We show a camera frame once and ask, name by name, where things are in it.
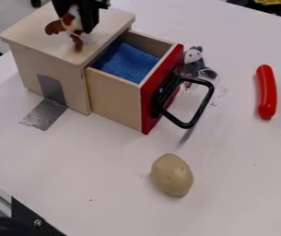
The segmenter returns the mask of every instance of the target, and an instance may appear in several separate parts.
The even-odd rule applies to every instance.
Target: red drawer front
[[[177,44],[173,51],[169,54],[169,56],[164,60],[160,67],[141,88],[142,133],[144,133],[145,135],[147,135],[151,131],[151,129],[156,125],[160,118],[160,116],[158,118],[151,118],[152,95],[177,65],[180,67],[181,71],[182,55],[183,45]],[[174,97],[176,96],[179,90],[180,88],[178,88],[170,97],[169,101],[166,103],[165,108],[171,105],[171,102],[173,101]]]

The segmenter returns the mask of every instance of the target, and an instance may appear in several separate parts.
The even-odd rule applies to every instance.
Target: potato
[[[183,196],[193,185],[193,174],[187,163],[174,154],[165,154],[151,167],[156,186],[172,196]]]

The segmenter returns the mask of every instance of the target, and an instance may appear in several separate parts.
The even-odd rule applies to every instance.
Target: black drawer handle
[[[197,112],[194,114],[193,119],[189,123],[180,121],[163,107],[168,98],[171,96],[172,92],[185,81],[191,82],[193,84],[203,85],[209,88]],[[157,116],[157,114],[160,113],[166,118],[168,118],[170,121],[178,125],[180,128],[190,129],[196,125],[201,115],[203,114],[206,105],[209,103],[212,95],[215,92],[215,87],[212,85],[212,83],[200,78],[179,77],[173,75],[171,79],[169,79],[169,82],[162,85],[158,90],[159,93],[155,94],[153,98],[153,117]]]

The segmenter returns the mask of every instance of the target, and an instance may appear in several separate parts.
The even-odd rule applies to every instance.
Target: box lid
[[[85,46],[80,53],[75,51],[74,44],[66,32],[52,36],[45,33],[46,25],[56,19],[58,16],[53,4],[49,3],[6,29],[0,35],[1,40],[9,44],[12,42],[21,44],[80,67],[88,64],[129,29],[135,21],[135,15],[122,10],[101,9],[100,23],[86,36]]]

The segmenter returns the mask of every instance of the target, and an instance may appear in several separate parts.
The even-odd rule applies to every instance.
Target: open drawer
[[[132,30],[123,33],[118,41],[158,57],[158,62],[138,84],[87,67],[90,107],[99,115],[148,134],[159,119],[152,117],[152,96],[172,71],[179,70],[180,73],[183,46]],[[167,105],[177,91],[170,96]]]

